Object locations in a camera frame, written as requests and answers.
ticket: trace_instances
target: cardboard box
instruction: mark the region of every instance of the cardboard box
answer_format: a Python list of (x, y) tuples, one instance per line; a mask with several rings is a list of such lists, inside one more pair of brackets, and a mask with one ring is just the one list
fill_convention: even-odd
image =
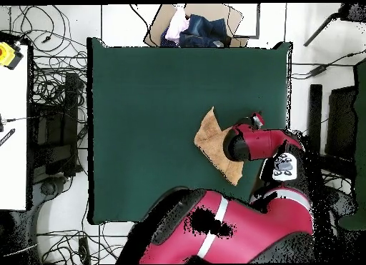
[[(214, 21), (221, 18), (225, 19), (227, 35), (232, 37), (237, 30), (237, 27), (242, 20), (242, 14), (233, 8), (229, 8), (224, 4), (187, 4), (184, 8), (186, 15), (191, 16), (191, 14), (199, 15), (206, 18), (208, 21)], [(170, 25), (170, 21), (175, 14), (175, 7), (171, 4), (162, 4), (155, 15), (155, 18), (150, 27), (151, 39), (155, 44), (160, 46), (160, 38), (163, 31)], [(239, 47), (240, 42), (244, 47), (247, 44), (246, 38), (232, 39), (230, 47)], [(155, 46), (150, 40), (149, 34), (145, 36), (144, 43), (149, 46)]]

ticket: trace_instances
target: green tablecloth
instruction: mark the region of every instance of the green tablecloth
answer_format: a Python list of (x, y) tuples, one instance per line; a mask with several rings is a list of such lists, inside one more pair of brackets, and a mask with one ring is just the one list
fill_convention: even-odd
[(354, 67), (357, 96), (354, 104), (356, 112), (356, 179), (355, 195), (358, 210), (352, 216), (340, 219), (340, 226), (349, 230), (366, 230), (366, 60)]
[(265, 128), (284, 128), (290, 48), (105, 48), (88, 39), (93, 222), (140, 221), (178, 185), (247, 201), (262, 161), (244, 164), (233, 186), (194, 145), (194, 136), (212, 106), (222, 129), (258, 110)]

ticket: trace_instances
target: yellow device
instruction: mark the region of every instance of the yellow device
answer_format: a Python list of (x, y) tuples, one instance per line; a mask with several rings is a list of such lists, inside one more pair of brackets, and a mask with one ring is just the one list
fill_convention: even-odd
[(0, 42), (0, 65), (8, 69), (14, 69), (23, 58), (20, 52), (20, 43), (9, 46), (6, 42)]

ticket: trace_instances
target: tan cloth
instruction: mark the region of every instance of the tan cloth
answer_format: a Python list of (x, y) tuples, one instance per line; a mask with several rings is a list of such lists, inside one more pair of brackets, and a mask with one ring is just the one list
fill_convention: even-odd
[(242, 178), (244, 162), (230, 161), (224, 154), (222, 143), (230, 128), (222, 131), (214, 115), (214, 107), (206, 114), (201, 127), (194, 138), (194, 144), (222, 172), (225, 179), (232, 185)]

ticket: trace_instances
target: clothing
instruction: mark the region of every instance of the clothing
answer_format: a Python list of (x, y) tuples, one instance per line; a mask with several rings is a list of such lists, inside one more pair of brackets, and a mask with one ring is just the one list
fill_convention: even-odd
[(163, 31), (163, 34), (160, 37), (160, 47), (178, 47), (177, 44), (174, 41), (170, 41), (170, 40), (165, 39), (165, 35), (167, 34), (168, 28), (169, 27), (167, 27)]
[(224, 19), (208, 21), (202, 16), (192, 14), (189, 27), (180, 34), (181, 47), (223, 47), (227, 44)]
[(186, 13), (182, 6), (177, 7), (172, 20), (170, 21), (167, 34), (165, 36), (166, 40), (174, 41), (176, 44), (179, 43), (179, 35), (182, 31), (188, 29), (189, 19), (186, 19)]

